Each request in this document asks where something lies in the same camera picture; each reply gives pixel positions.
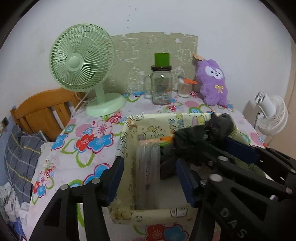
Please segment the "jar of cotton swabs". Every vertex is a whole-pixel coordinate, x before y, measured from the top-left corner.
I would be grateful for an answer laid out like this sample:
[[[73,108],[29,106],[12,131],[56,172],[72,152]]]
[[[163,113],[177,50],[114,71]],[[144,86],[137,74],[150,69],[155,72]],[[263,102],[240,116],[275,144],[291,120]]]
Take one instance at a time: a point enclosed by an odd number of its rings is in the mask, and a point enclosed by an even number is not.
[[[188,78],[178,77],[177,84],[177,93],[179,97],[187,98],[190,96],[190,93],[193,91],[193,85],[197,84],[195,80]]]

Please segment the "patterned cardboard panel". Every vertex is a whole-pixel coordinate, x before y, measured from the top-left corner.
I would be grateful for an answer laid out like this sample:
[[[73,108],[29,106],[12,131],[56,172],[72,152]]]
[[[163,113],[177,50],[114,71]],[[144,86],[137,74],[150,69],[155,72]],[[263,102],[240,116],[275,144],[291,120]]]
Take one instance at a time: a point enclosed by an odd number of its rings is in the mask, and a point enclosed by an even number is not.
[[[112,36],[115,47],[105,92],[134,93],[144,90],[144,77],[151,73],[156,53],[169,53],[173,81],[178,76],[194,79],[198,36],[181,33],[141,32]]]

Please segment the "pink mask pack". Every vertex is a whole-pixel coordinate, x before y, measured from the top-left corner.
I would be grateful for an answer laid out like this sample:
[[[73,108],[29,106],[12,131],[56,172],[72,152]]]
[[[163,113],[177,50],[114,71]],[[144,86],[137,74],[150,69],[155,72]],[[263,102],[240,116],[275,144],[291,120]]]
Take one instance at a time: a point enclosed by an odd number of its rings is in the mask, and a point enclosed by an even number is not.
[[[140,141],[135,156],[135,205],[155,209],[160,182],[161,148],[156,142]]]

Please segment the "crumpled white clothes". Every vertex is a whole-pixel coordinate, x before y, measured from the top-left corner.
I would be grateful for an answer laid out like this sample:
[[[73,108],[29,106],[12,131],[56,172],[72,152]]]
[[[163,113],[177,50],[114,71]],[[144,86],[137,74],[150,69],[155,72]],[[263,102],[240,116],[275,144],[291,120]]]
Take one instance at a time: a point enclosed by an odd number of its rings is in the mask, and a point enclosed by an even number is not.
[[[25,228],[29,205],[27,202],[20,204],[9,182],[1,186],[1,218],[17,240],[27,240]]]

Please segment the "glass mason jar mug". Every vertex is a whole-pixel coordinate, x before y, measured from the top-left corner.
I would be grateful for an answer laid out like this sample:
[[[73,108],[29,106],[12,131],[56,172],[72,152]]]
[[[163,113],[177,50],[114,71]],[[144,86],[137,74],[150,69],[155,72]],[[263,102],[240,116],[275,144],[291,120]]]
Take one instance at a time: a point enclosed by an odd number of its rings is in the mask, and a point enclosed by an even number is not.
[[[166,67],[151,66],[151,74],[144,77],[144,92],[151,97],[154,105],[171,103],[173,77],[171,65]]]

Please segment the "black plastic bag bundle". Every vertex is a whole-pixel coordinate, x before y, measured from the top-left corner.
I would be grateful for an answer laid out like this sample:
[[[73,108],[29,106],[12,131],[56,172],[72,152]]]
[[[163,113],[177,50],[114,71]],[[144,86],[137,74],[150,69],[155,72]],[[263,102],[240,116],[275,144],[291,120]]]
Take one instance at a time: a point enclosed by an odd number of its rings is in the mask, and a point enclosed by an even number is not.
[[[166,180],[177,175],[176,162],[180,159],[190,166],[202,166],[204,152],[202,141],[220,141],[234,131],[234,122],[229,114],[217,116],[202,125],[184,128],[175,132],[173,143],[161,148],[160,178]]]

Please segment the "floral tablecloth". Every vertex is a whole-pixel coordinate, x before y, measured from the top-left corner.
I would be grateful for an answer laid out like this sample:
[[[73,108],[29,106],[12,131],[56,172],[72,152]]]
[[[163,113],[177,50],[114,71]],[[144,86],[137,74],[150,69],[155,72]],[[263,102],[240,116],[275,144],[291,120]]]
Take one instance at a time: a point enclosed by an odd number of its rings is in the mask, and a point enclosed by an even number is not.
[[[140,126],[132,136],[142,140],[172,135],[176,130],[203,123],[211,113],[231,115],[235,138],[245,144],[265,147],[263,139],[232,104],[208,106],[193,94],[182,98],[172,94],[171,103],[154,105],[143,93],[125,95],[126,104],[112,114],[93,118],[80,110],[62,130],[56,141],[42,146],[32,178],[34,185],[27,222],[23,230],[30,238],[47,204],[63,184],[82,186],[114,163],[118,149],[125,146],[122,133],[125,120],[132,116]],[[132,167],[125,165],[123,198],[116,198],[109,214],[103,209],[112,240],[188,240],[196,211],[187,204],[180,182],[172,178],[161,182],[153,212],[137,212],[132,201]]]

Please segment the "grey plaid pillow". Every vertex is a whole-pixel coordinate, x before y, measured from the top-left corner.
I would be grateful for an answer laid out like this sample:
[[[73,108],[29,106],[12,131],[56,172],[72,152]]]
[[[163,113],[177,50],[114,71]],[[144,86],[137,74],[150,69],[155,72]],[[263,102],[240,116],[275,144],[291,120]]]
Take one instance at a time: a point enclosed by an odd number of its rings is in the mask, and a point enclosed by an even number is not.
[[[29,203],[33,185],[31,183],[45,140],[39,133],[27,133],[15,125],[4,149],[4,166],[10,185],[19,204]]]

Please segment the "white standing fan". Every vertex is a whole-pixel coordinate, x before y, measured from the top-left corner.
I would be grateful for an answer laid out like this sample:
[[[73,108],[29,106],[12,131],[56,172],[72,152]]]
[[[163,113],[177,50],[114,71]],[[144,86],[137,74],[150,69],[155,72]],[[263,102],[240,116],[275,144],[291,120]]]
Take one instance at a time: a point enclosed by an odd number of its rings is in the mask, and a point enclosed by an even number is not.
[[[279,95],[269,96],[260,91],[255,97],[263,117],[256,122],[256,127],[265,136],[274,136],[281,132],[288,120],[287,106]]]

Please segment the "green cup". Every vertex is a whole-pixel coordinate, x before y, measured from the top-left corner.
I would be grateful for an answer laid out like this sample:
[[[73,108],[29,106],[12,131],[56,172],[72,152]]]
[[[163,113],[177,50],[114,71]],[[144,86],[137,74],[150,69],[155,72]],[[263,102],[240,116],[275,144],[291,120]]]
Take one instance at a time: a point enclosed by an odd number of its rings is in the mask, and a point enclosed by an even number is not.
[[[156,67],[168,67],[170,66],[170,54],[169,53],[155,53],[154,62]]]

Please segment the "purple plush bunny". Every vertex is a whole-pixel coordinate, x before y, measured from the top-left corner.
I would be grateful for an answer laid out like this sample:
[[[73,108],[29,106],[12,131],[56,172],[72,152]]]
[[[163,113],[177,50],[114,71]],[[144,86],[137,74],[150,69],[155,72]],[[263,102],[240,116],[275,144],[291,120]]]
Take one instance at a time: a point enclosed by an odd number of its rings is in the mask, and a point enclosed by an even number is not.
[[[196,77],[201,84],[200,94],[206,105],[226,106],[228,104],[225,76],[216,61],[212,59],[198,61]]]

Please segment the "green desk fan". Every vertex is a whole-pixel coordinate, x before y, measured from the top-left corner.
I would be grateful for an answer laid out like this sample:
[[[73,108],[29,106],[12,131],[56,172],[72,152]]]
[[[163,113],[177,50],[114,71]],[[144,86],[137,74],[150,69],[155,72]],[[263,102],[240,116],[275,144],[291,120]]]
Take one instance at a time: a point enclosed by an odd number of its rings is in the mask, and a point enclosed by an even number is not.
[[[105,93],[103,89],[113,62],[110,35],[93,24],[69,27],[54,42],[49,57],[51,73],[64,89],[95,91],[95,98],[86,105],[86,114],[93,117],[114,113],[126,103],[120,93]]]

